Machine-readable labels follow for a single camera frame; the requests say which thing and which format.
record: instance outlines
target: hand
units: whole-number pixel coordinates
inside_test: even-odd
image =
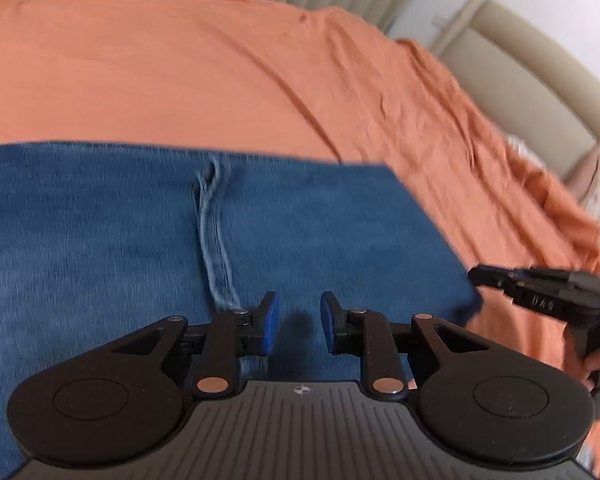
[[[576,354],[575,338],[569,325],[565,327],[562,335],[564,337],[564,361],[562,366],[565,373],[592,390],[593,384],[588,380],[588,377],[596,370],[600,370],[600,348],[586,359],[580,359]]]

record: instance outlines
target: jeans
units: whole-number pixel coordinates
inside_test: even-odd
[[[464,324],[465,270],[382,166],[113,144],[0,146],[0,478],[22,460],[6,423],[27,376],[179,314],[280,295],[273,355],[244,372],[280,380],[359,375],[328,354],[320,294],[409,322]]]

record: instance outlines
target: orange bed sheet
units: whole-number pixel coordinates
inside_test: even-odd
[[[73,139],[384,162],[469,267],[600,272],[598,229],[453,76],[339,9],[0,0],[0,143]],[[562,326],[498,292],[470,329],[555,367]],[[589,439],[600,475],[600,423]]]

